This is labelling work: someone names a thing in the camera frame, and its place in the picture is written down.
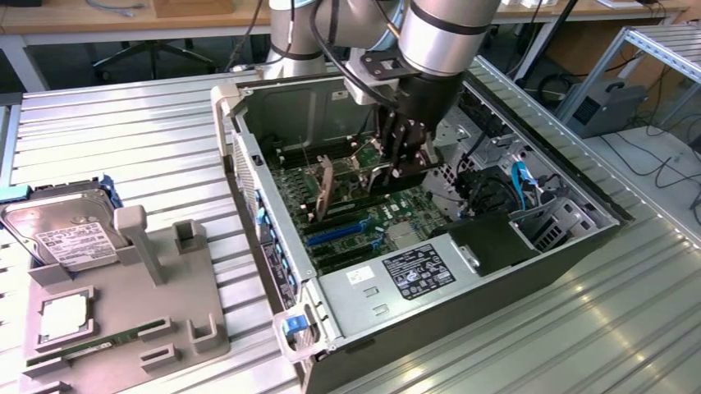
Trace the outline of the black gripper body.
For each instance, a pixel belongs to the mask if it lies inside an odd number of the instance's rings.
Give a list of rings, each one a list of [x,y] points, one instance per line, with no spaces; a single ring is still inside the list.
[[[461,95],[465,74],[444,77],[422,73],[401,79],[400,113],[428,127],[437,127]]]

